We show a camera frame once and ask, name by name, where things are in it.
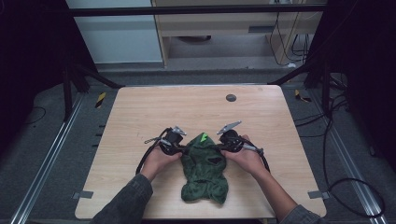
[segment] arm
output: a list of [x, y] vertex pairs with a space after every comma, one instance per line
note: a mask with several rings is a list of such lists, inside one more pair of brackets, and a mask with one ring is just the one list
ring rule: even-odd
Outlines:
[[142, 171], [136, 175], [91, 223], [140, 223], [152, 195], [151, 181], [165, 166], [180, 158], [181, 153], [165, 155], [155, 147], [148, 155]]
[[258, 153], [244, 148], [237, 153], [229, 151], [222, 151], [222, 153], [227, 159], [238, 163], [242, 169], [256, 179], [279, 222], [283, 220], [285, 223], [315, 223], [315, 220], [319, 219], [318, 215], [310, 213], [289, 196], [265, 169]]

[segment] gray sleeve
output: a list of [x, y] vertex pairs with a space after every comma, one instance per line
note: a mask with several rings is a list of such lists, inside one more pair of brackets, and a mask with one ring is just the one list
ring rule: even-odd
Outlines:
[[324, 218], [306, 210], [302, 205], [297, 205], [280, 224], [299, 223], [299, 224], [324, 224], [328, 223]]
[[136, 175], [91, 223], [140, 223], [146, 204], [152, 195], [152, 186], [145, 176]]

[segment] black metal bar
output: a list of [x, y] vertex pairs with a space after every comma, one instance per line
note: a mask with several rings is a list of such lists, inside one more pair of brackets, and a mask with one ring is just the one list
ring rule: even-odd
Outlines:
[[290, 73], [288, 73], [287, 75], [281, 77], [280, 79], [277, 79], [275, 81], [272, 82], [268, 82], [267, 85], [277, 85], [280, 86], [282, 84], [284, 84], [285, 82], [291, 80], [294, 77], [297, 77], [298, 75], [300, 75], [301, 73], [305, 73], [308, 72], [310, 69], [310, 64], [303, 64], [302, 66], [294, 69], [293, 71], [291, 71]]
[[327, 60], [324, 61], [322, 76], [322, 108], [324, 113], [330, 116], [330, 66]]
[[64, 121], [67, 121], [72, 114], [72, 89], [69, 78], [69, 68], [66, 66], [63, 70], [64, 75]]
[[71, 8], [69, 10], [45, 9], [45, 13], [73, 17], [139, 16], [169, 14], [252, 13], [252, 12], [306, 12], [332, 9], [326, 4], [279, 4], [279, 5], [225, 5], [193, 7], [113, 7]]
[[112, 82], [112, 81], [108, 80], [108, 79], [105, 78], [105, 77], [100, 76], [99, 74], [97, 74], [97, 73], [91, 71], [91, 70], [88, 69], [88, 68], [85, 68], [84, 66], [82, 66], [82, 65], [80, 65], [80, 64], [75, 64], [74, 67], [75, 67], [78, 71], [80, 71], [80, 72], [82, 72], [82, 73], [84, 73], [84, 74], [86, 74], [86, 75], [88, 75], [88, 76], [90, 76], [90, 77], [95, 78], [96, 80], [98, 80], [98, 81], [100, 81], [100, 82], [106, 84], [108, 87], [111, 87], [111, 88], [113, 88], [113, 89], [119, 89], [119, 88], [125, 87], [124, 85], [117, 84], [117, 83], [115, 83], [115, 82]]

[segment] gray carpet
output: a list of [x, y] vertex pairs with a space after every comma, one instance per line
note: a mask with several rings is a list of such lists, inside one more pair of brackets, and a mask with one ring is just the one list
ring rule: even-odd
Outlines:
[[[152, 72], [131, 75], [125, 73], [113, 75], [112, 80], [127, 85], [265, 83], [285, 73], [273, 70], [271, 75], [268, 74], [270, 72], [269, 70], [242, 69], [233, 72], [218, 70], [196, 73], [179, 71], [166, 74]], [[74, 215], [77, 200], [72, 199], [72, 194], [83, 188], [96, 151], [96, 146], [93, 145], [100, 142], [100, 136], [97, 134], [103, 132], [101, 125], [106, 124], [117, 94], [116, 90], [111, 90], [95, 80], [90, 79], [90, 83], [92, 85], [90, 92], [84, 96], [83, 105], [75, 124], [35, 203], [30, 219], [77, 220]], [[106, 92], [103, 105], [101, 108], [94, 108], [98, 95], [103, 91]], [[293, 89], [284, 88], [283, 91], [294, 119], [318, 113], [314, 103], [295, 99]], [[39, 121], [23, 128], [20, 137], [12, 145], [13, 155], [6, 161], [2, 161], [0, 219], [12, 217], [61, 127], [64, 115], [62, 92], [62, 86], [56, 86], [43, 91], [36, 97], [35, 105], [44, 107], [46, 115]], [[307, 91], [302, 90], [302, 94], [310, 97]], [[34, 121], [41, 116], [42, 109], [34, 109], [29, 120]], [[361, 135], [358, 125], [344, 107], [334, 112], [334, 123], [334, 127], [342, 135], [349, 153], [361, 169], [365, 180], [378, 189], [385, 198], [387, 204], [385, 216], [388, 222], [396, 223], [396, 214], [394, 213], [396, 199], [392, 195], [392, 191], [396, 187], [396, 175], [383, 158], [374, 158], [369, 155], [364, 136]], [[322, 120], [298, 128], [299, 135], [305, 136], [301, 138], [304, 150], [319, 188], [323, 191], [326, 190], [322, 170], [323, 137], [307, 136], [323, 133], [324, 130], [325, 124]], [[346, 177], [347, 174], [338, 154], [333, 149], [332, 141], [328, 141], [326, 148], [330, 182]], [[360, 201], [350, 184], [342, 185], [336, 191], [347, 204], [361, 210]], [[325, 204], [328, 211], [326, 218], [332, 223], [371, 223], [368, 218], [358, 217], [347, 211], [334, 198], [325, 200]]]

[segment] white wall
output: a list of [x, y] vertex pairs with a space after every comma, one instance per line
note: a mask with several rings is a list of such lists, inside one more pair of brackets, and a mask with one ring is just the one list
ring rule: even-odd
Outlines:
[[[70, 8], [151, 7], [149, 0], [66, 0]], [[75, 18], [95, 63], [161, 63], [153, 16]]]

